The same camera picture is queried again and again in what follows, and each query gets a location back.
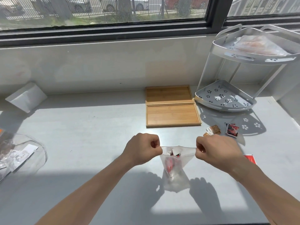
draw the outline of silver metal rack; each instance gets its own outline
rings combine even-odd
[[[238,29],[238,31],[225,35],[225,33],[235,29]],[[264,31],[266,29],[278,31],[280,32],[280,36],[266,33]],[[234,45],[237,42],[237,39],[243,35],[264,35],[289,54],[286,56],[274,56],[236,51]],[[210,65],[209,62],[212,61],[212,54],[222,58],[218,73],[215,77],[215,82],[199,90],[203,76],[206,72],[209,72],[208,66]],[[216,110],[236,112],[251,109],[256,104],[255,98],[275,78],[275,76],[278,75],[287,64],[298,61],[299,58],[299,33],[273,25],[263,26],[260,30],[251,27],[242,29],[241,24],[227,28],[217,34],[212,43],[194,98],[197,102]],[[219,78],[219,73],[226,60],[238,62],[228,81]],[[277,65],[278,68],[267,80],[265,80],[260,89],[251,97],[231,84],[242,63]]]

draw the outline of countertop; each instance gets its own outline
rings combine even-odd
[[[32,225],[60,200],[120,155],[130,138],[157,134],[162,146],[195,147],[211,125],[240,127],[238,142],[273,181],[300,200],[299,126],[267,94],[252,110],[221,113],[198,105],[202,126],[146,128],[144,90],[51,95],[25,114],[1,100],[0,127],[33,136],[47,149],[45,165],[0,205],[1,223]],[[114,188],[91,224],[266,223],[248,192],[228,174],[197,160],[184,167],[190,187],[163,189],[160,157],[134,167]]]

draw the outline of person's left hand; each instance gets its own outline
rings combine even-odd
[[[127,159],[132,166],[136,166],[144,164],[162,153],[163,150],[157,135],[138,133],[128,141],[121,156]]]

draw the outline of bamboo tray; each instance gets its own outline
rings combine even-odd
[[[146,88],[146,127],[201,125],[188,85]]]

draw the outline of plastic wrapper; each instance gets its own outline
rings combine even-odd
[[[264,35],[243,35],[242,37],[238,37],[233,50],[274,56],[286,56],[290,54]]]
[[[195,156],[196,148],[193,147],[162,147],[160,155],[163,163],[163,186],[167,191],[179,192],[190,187],[189,178],[183,167]]]
[[[46,163],[47,153],[32,137],[0,130],[0,161],[0,199],[4,205]]]

